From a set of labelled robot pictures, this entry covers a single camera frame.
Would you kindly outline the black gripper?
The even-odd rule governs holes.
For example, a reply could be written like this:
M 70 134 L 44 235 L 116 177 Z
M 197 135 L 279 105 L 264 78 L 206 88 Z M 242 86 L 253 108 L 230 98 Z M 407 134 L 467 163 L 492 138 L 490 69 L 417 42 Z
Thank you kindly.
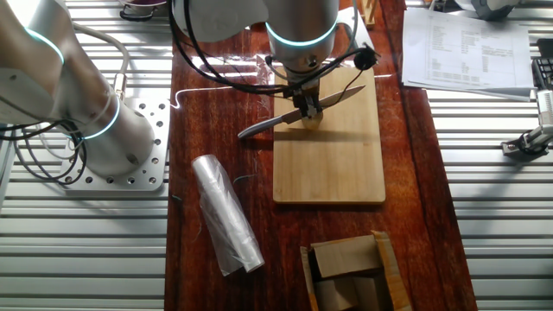
M 302 117 L 309 119 L 320 119 L 323 116 L 322 108 L 319 104 L 320 98 L 320 79 L 313 78 L 303 83 L 298 89 L 291 92 L 294 99 L 294 106 Z

